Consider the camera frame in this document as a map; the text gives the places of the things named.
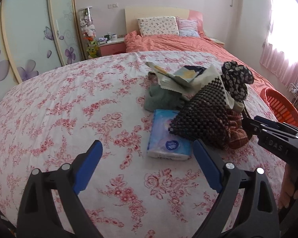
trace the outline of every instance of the screw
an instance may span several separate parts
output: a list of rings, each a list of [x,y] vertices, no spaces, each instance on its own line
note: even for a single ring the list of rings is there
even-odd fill
[[[32,170],[32,174],[33,174],[34,176],[37,175],[39,172],[40,172],[40,171],[39,171],[38,168],[35,168],[35,169]]]
[[[257,168],[257,170],[256,170],[260,175],[262,175],[265,171],[264,171],[264,169],[263,168]]]
[[[225,166],[227,169],[231,169],[231,170],[234,169],[234,167],[235,167],[235,165],[233,163],[226,163]]]
[[[62,170],[68,170],[71,168],[71,165],[70,164],[64,164],[62,165]]]

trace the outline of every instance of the pink drawer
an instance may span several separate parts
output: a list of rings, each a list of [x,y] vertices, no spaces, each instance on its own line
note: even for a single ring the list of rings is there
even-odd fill
[[[100,52],[102,56],[125,53],[126,45],[125,43],[109,44],[109,45],[100,47]]]

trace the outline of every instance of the green towel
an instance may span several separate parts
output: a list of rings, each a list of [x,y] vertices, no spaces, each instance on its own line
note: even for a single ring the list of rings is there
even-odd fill
[[[145,97],[144,108],[150,112],[156,109],[180,110],[184,106],[185,100],[181,93],[152,84]]]

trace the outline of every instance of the pillowcase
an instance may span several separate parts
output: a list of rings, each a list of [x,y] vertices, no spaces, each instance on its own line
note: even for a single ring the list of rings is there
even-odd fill
[[[178,25],[175,17],[151,17],[138,19],[140,34],[144,36],[153,35],[177,35]]]
[[[185,20],[177,17],[177,24],[181,37],[200,37],[197,20]]]
[[[200,37],[199,33],[195,30],[190,29],[179,29],[179,36],[181,37]]]

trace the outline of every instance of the nightstand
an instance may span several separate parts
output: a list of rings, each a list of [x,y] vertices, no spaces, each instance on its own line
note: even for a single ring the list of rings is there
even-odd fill
[[[102,56],[116,55],[126,52],[125,38],[118,38],[115,41],[111,41],[109,44],[99,45],[100,53]]]
[[[216,38],[210,37],[210,40],[212,40],[215,44],[218,44],[220,47],[224,47],[225,43],[217,40]]]

